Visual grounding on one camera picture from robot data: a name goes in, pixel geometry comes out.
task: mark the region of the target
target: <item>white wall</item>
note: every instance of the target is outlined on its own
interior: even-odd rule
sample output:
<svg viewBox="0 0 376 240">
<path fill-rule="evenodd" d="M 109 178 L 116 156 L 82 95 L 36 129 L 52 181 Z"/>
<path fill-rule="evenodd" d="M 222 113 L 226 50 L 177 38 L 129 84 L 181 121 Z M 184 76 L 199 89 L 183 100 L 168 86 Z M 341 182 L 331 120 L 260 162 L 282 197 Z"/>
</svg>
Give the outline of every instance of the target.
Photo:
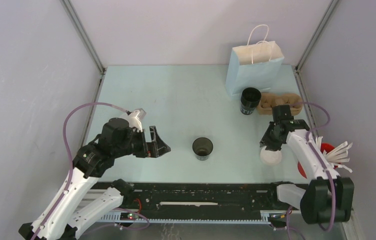
<svg viewBox="0 0 376 240">
<path fill-rule="evenodd" d="M 354 205 L 369 240 L 376 239 L 376 1 L 341 1 L 303 69 L 310 100 L 332 123 L 320 133 L 332 144 L 353 142 L 349 167 Z M 318 122 L 325 116 L 316 111 Z"/>
<path fill-rule="evenodd" d="M 99 78 L 58 0 L 0 1 L 0 240 L 21 240 L 65 179 L 63 121 Z M 87 116 L 69 122 L 73 151 Z"/>
<path fill-rule="evenodd" d="M 74 0 L 107 65 L 228 64 L 258 24 L 296 65 L 330 0 Z M 263 40 L 262 29 L 253 35 Z"/>
</svg>

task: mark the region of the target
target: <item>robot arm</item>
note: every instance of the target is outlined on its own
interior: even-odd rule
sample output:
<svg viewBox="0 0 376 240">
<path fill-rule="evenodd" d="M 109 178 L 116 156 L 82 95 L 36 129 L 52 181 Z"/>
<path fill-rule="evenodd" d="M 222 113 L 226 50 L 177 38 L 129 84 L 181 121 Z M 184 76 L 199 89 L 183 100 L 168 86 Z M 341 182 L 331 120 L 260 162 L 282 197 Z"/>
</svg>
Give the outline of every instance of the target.
<svg viewBox="0 0 376 240">
<path fill-rule="evenodd" d="M 272 115 L 273 121 L 270 122 L 260 141 L 260 146 L 266 147 L 269 151 L 279 151 L 283 144 L 287 144 L 301 163 L 309 180 L 306 190 L 294 184 L 279 184 L 276 187 L 278 200 L 299 209 L 304 221 L 308 224 L 328 223 L 331 217 L 329 181 L 334 181 L 336 186 L 335 222 L 348 221 L 353 204 L 352 180 L 348 177 L 341 177 L 325 160 L 314 141 L 307 141 L 306 134 L 310 128 L 304 120 L 294 119 L 289 105 L 274 107 Z"/>
<path fill-rule="evenodd" d="M 104 124 L 101 134 L 78 150 L 73 159 L 68 190 L 65 188 L 69 176 L 41 216 L 20 227 L 19 233 L 24 239 L 78 239 L 101 216 L 122 204 L 124 197 L 131 193 L 132 187 L 120 179 L 113 182 L 105 195 L 74 213 L 84 195 L 104 172 L 114 165 L 116 158 L 127 155 L 158 158 L 171 151 L 157 134 L 155 126 L 149 127 L 151 142 L 146 142 L 141 124 L 144 116 L 144 110 L 136 109 L 129 114 L 124 113 L 121 117 L 110 119 Z"/>
</svg>

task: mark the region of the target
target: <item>purple cable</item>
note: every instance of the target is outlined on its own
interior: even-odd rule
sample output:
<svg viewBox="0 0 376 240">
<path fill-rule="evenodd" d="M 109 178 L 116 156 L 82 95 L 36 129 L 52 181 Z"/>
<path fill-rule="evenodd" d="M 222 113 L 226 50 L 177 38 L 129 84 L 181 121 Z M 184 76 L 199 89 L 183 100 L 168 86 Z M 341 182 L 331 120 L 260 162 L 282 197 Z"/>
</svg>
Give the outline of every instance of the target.
<svg viewBox="0 0 376 240">
<path fill-rule="evenodd" d="M 291 212 L 292 209 L 293 209 L 293 206 L 289 206 L 288 210 L 286 211 L 286 234 L 288 234 L 288 239 L 291 240 L 290 230 L 293 230 L 298 235 L 300 235 L 300 237 L 303 240 L 306 240 L 306 237 L 297 228 L 290 227 L 290 212 Z"/>
<path fill-rule="evenodd" d="M 320 106 L 316 103 L 312 103 L 312 102 L 300 101 L 300 102 L 296 102 L 296 103 L 291 104 L 290 107 L 295 106 L 295 105 L 299 105 L 299 104 L 305 104 L 305 105 L 311 105 L 311 106 L 317 107 L 318 109 L 322 110 L 326 114 L 326 117 L 327 117 L 327 121 L 324 125 L 319 126 L 319 127 L 315 127 L 315 128 L 311 128 L 306 133 L 306 141 L 307 141 L 307 144 L 309 145 L 309 147 L 311 148 L 311 150 L 313 151 L 314 155 L 316 155 L 317 159 L 319 160 L 320 165 L 322 165 L 323 169 L 325 169 L 326 175 L 328 176 L 329 185 L 331 187 L 331 217 L 329 219 L 328 228 L 324 228 L 322 226 L 322 224 L 319 224 L 319 226 L 322 230 L 324 230 L 325 232 L 329 232 L 329 231 L 332 230 L 332 228 L 334 226 L 334 221 L 335 221 L 335 211 L 336 211 L 335 185 L 334 185 L 334 181 L 332 180 L 330 171 L 327 168 L 327 165 L 325 164 L 324 160 L 321 158 L 321 155 L 318 153 L 318 151 L 316 151 L 316 149 L 313 147 L 313 144 L 310 142 L 310 135 L 312 134 L 312 131 L 324 128 L 328 124 L 330 124 L 331 116 L 325 108 L 323 108 L 322 106 Z"/>
<path fill-rule="evenodd" d="M 109 106 L 109 107 L 112 107 L 114 109 L 120 110 L 120 111 L 122 111 L 124 113 L 129 113 L 129 111 L 127 111 L 126 109 L 123 109 L 123 108 L 121 108 L 119 106 L 112 105 L 110 103 L 105 103 L 105 102 L 91 102 L 91 103 L 85 103 L 85 104 L 82 104 L 82 105 L 78 106 L 77 108 L 73 109 L 67 115 L 66 119 L 64 120 L 64 124 L 63 124 L 63 140 L 64 140 L 64 146 L 66 147 L 67 158 L 68 158 L 68 163 L 69 163 L 69 172 L 68 172 L 68 177 L 67 177 L 67 180 L 66 180 L 66 185 L 64 186 L 63 192 L 61 192 L 61 194 L 58 197 L 57 201 L 55 201 L 55 203 L 52 205 L 51 209 L 45 215 L 44 219 L 41 221 L 41 223 L 39 224 L 39 227 L 36 229 L 35 233 L 30 238 L 30 240 L 35 240 L 35 238 L 37 237 L 37 235 L 41 231 L 40 227 L 43 226 L 48 221 L 48 219 L 50 218 L 51 214 L 53 214 L 54 210 L 57 208 L 57 206 L 59 205 L 59 203 L 62 201 L 63 197 L 65 196 L 64 191 L 68 191 L 69 190 L 69 186 L 71 184 L 71 179 L 72 179 L 72 176 L 73 176 L 73 159 L 72 159 L 72 152 L 70 151 L 70 147 L 69 147 L 69 143 L 68 143 L 68 138 L 66 137 L 66 127 L 67 127 L 68 121 L 69 121 L 70 117 L 76 111 L 78 111 L 79 109 L 87 107 L 87 106 L 94 106 L 94 105 Z"/>
<path fill-rule="evenodd" d="M 143 227 L 137 227 L 137 228 L 130 228 L 130 227 L 127 227 L 127 226 L 122 226 L 122 225 L 119 225 L 119 224 L 116 224 L 116 223 L 109 223 L 109 224 L 104 224 L 104 225 L 101 225 L 99 227 L 96 227 L 90 231 L 86 231 L 85 233 L 82 234 L 82 236 L 84 235 L 88 235 L 88 234 L 91 234 L 97 230 L 100 230 L 100 229 L 103 229 L 103 228 L 108 228 L 108 227 L 114 227 L 114 226 L 118 226 L 120 228 L 124 228 L 124 229 L 127 229 L 127 230 L 131 230 L 131 231 L 137 231 L 137 230 L 143 230 L 143 229 L 146 229 L 150 226 L 150 221 L 148 220 L 148 218 L 140 213 L 137 213 L 137 212 L 134 212 L 134 211 L 130 211 L 128 209 L 124 209 L 124 208 L 115 208 L 116 210 L 120 210 L 120 211 L 123 211 L 123 212 L 127 212 L 127 213 L 130 213 L 130 214 L 135 214 L 137 215 L 138 217 L 141 217 L 142 219 L 144 219 L 146 222 L 147 222 L 147 225 L 143 226 Z"/>
</svg>

